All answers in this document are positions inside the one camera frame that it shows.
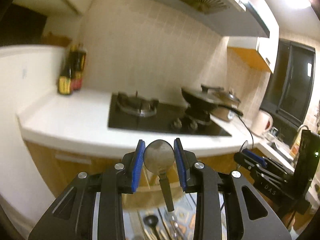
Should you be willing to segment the wooden base cabinets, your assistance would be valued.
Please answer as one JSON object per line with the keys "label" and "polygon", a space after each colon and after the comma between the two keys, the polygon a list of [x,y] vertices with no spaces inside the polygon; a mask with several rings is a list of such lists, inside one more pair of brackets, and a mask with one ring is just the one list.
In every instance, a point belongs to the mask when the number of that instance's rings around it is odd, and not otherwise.
{"label": "wooden base cabinets", "polygon": [[[150,150],[163,157],[165,146],[164,140],[151,144],[140,140],[134,152],[105,172],[80,172],[40,218],[30,239],[124,239],[121,198],[137,191]],[[238,171],[214,171],[184,150],[180,139],[169,146],[168,161],[177,165],[182,190],[197,195],[195,239],[221,239],[219,192],[225,194],[231,239],[288,239],[280,220],[290,211],[305,213],[310,206],[305,196],[312,181],[311,156],[306,152],[291,172],[243,149],[234,160],[249,170],[253,184]]]}

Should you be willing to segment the dark sauce bottle red label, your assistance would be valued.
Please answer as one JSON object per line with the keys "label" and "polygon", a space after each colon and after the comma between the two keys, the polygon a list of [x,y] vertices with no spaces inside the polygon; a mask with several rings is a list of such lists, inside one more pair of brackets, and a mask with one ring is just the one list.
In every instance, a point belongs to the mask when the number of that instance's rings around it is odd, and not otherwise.
{"label": "dark sauce bottle red label", "polygon": [[73,90],[77,91],[82,88],[83,72],[86,63],[87,50],[82,43],[75,46],[74,50],[74,87]]}

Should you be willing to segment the grey range hood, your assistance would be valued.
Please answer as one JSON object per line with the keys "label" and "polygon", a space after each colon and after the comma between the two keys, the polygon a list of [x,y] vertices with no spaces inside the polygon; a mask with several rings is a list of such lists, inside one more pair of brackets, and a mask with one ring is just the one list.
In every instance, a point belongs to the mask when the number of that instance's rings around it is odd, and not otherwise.
{"label": "grey range hood", "polygon": [[262,13],[250,0],[154,0],[179,10],[221,36],[270,36]]}

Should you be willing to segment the metal spoon black handle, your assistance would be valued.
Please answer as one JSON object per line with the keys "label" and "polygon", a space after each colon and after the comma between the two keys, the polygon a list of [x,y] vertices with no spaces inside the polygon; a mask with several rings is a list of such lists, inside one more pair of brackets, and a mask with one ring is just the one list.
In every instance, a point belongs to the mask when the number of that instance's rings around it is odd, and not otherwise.
{"label": "metal spoon black handle", "polygon": [[144,165],[148,171],[159,177],[159,184],[168,212],[174,211],[171,188],[167,176],[167,171],[173,166],[174,161],[174,150],[165,140],[155,140],[145,148]]}

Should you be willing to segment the dark window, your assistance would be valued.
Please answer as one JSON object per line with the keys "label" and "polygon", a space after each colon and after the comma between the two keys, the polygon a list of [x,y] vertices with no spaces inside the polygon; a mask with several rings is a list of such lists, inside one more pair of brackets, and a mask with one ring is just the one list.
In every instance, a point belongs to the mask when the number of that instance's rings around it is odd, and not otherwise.
{"label": "dark window", "polygon": [[271,114],[273,126],[284,137],[293,136],[306,117],[315,77],[316,50],[279,39],[274,72],[260,109]]}

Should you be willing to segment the white orange wall cabinet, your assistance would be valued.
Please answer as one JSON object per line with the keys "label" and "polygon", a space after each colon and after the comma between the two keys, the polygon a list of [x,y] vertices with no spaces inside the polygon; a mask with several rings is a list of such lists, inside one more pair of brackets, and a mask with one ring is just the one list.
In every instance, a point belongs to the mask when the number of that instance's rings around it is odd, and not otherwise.
{"label": "white orange wall cabinet", "polygon": [[269,30],[269,37],[230,37],[232,49],[249,67],[273,73],[276,65],[279,25],[265,0],[249,0]]}

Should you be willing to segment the white electric kettle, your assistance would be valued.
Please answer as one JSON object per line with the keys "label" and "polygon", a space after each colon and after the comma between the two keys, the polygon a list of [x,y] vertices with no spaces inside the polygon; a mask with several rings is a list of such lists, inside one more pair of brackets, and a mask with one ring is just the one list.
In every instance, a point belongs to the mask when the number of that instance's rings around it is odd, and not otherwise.
{"label": "white electric kettle", "polygon": [[266,111],[259,110],[253,120],[250,130],[257,137],[262,137],[273,126],[273,118]]}

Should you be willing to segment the black gas stove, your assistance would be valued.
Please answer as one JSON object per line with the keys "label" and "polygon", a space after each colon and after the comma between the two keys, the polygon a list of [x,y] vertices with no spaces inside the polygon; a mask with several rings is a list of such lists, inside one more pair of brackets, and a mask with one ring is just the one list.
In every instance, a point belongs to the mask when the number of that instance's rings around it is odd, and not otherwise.
{"label": "black gas stove", "polygon": [[156,99],[145,99],[119,92],[111,97],[108,127],[140,132],[230,137],[225,129],[211,121],[208,125],[189,119],[185,108]]}

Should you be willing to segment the black wok with lid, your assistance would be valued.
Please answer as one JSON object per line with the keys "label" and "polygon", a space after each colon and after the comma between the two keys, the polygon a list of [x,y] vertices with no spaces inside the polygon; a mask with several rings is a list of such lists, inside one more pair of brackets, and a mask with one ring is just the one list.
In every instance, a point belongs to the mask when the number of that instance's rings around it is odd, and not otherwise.
{"label": "black wok with lid", "polygon": [[233,111],[238,116],[244,115],[242,111],[238,110],[237,108],[224,105],[223,102],[213,94],[208,94],[203,91],[187,87],[182,87],[181,93],[185,101],[193,108],[210,113],[217,107],[224,107]]}

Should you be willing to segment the black ladle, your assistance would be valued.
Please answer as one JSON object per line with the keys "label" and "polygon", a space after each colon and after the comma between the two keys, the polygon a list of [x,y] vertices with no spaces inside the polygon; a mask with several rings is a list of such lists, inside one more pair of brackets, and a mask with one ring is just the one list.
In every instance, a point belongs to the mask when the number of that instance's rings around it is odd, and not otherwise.
{"label": "black ladle", "polygon": [[151,228],[151,230],[153,231],[153,233],[156,236],[156,239],[161,240],[159,233],[156,229],[156,226],[159,222],[158,217],[156,215],[147,215],[143,218],[143,222],[145,225],[147,225],[148,227]]}

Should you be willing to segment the dark sauce bottle yellow label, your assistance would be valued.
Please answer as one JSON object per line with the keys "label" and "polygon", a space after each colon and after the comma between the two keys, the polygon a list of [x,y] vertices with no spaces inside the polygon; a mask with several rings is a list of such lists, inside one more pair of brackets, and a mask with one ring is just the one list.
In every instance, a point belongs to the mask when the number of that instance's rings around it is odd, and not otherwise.
{"label": "dark sauce bottle yellow label", "polygon": [[58,80],[58,92],[61,95],[71,95],[73,92],[73,54],[69,51],[65,66]]}

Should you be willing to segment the beige rice cooker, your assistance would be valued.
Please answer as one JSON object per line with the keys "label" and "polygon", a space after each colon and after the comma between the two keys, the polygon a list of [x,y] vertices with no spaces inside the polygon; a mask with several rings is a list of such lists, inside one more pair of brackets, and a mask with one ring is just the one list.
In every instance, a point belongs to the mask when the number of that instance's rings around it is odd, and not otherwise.
{"label": "beige rice cooker", "polygon": [[[212,94],[217,96],[224,105],[229,107],[238,108],[241,103],[240,99],[229,91],[215,90],[212,92]],[[217,107],[216,109],[211,111],[211,115],[226,122],[232,121],[236,116],[233,111],[224,107]]]}

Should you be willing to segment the patterned blue table mat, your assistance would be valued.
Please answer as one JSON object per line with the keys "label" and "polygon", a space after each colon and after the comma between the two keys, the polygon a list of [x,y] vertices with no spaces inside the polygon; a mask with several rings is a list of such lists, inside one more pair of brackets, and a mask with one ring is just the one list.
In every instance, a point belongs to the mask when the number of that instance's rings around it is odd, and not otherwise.
{"label": "patterned blue table mat", "polygon": [[174,198],[175,210],[170,216],[159,192],[150,196],[141,192],[135,195],[123,195],[123,219],[125,239],[156,239],[150,227],[144,224],[147,215],[156,215],[156,229],[161,239],[193,239],[196,219],[196,193],[179,192]]}

